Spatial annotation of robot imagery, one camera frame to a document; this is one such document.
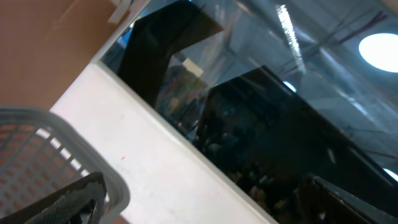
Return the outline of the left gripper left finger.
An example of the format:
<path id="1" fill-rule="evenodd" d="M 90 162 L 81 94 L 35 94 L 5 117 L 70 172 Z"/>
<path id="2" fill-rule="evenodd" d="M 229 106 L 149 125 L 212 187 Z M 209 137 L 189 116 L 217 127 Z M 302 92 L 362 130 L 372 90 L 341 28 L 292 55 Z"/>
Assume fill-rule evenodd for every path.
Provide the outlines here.
<path id="1" fill-rule="evenodd" d="M 107 194 L 104 176 L 93 172 L 45 198 L 1 218 L 6 224 L 99 224 Z"/>

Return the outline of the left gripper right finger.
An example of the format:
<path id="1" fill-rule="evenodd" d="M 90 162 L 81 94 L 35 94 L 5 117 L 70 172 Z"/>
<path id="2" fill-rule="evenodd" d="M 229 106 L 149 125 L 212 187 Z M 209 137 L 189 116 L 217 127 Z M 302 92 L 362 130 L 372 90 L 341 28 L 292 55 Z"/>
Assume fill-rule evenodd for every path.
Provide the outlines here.
<path id="1" fill-rule="evenodd" d="M 397 224 L 397 217 L 313 175 L 298 185 L 298 210 L 306 223 Z"/>

